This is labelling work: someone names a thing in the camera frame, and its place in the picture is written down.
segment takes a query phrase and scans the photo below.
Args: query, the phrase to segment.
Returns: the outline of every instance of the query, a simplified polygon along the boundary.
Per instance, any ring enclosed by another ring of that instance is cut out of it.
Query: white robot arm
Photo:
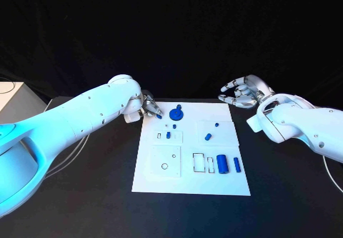
[[[318,108],[298,96],[275,94],[255,75],[233,80],[220,91],[234,86],[236,98],[219,95],[219,99],[240,108],[259,103],[256,115],[246,121],[253,132],[262,130],[276,143],[298,138],[315,153],[343,163],[343,111]]]
[[[0,125],[0,217],[28,199],[62,150],[121,114],[126,123],[162,115],[128,75],[90,89],[34,117]]]

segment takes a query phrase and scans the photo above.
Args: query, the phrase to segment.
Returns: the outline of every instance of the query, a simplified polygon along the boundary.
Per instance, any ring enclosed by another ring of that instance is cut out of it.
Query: blue cylinder
[[[226,174],[229,172],[227,161],[224,155],[216,156],[216,163],[217,163],[217,171],[220,174]]]
[[[233,158],[233,161],[234,161],[236,172],[240,173],[240,167],[239,167],[237,157]]]
[[[204,140],[209,140],[210,136],[211,136],[211,134],[207,133],[207,135],[206,135],[206,137],[204,137]]]
[[[170,119],[171,120],[181,120],[183,112],[180,110],[180,104],[177,105],[175,109],[170,111]]]

